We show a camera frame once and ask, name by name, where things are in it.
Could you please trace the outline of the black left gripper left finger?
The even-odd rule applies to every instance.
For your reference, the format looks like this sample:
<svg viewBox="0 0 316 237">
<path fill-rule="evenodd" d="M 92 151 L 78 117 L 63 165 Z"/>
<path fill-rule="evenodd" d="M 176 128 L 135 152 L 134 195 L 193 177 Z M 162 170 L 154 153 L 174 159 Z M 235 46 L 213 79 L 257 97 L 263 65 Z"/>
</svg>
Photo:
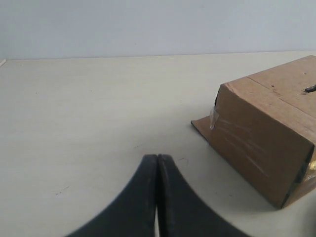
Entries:
<svg viewBox="0 0 316 237">
<path fill-rule="evenodd" d="M 70 237 L 154 237 L 157 155 L 143 156 L 122 192 Z"/>
</svg>

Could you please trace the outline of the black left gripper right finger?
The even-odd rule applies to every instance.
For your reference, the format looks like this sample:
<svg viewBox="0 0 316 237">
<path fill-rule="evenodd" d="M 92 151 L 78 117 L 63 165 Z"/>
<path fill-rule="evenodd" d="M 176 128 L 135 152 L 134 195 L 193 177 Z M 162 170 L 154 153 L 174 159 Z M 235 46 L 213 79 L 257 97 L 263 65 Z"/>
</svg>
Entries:
<svg viewBox="0 0 316 237">
<path fill-rule="evenodd" d="M 169 155 L 158 155 L 158 226 L 161 237 L 245 237 L 209 208 Z"/>
</svg>

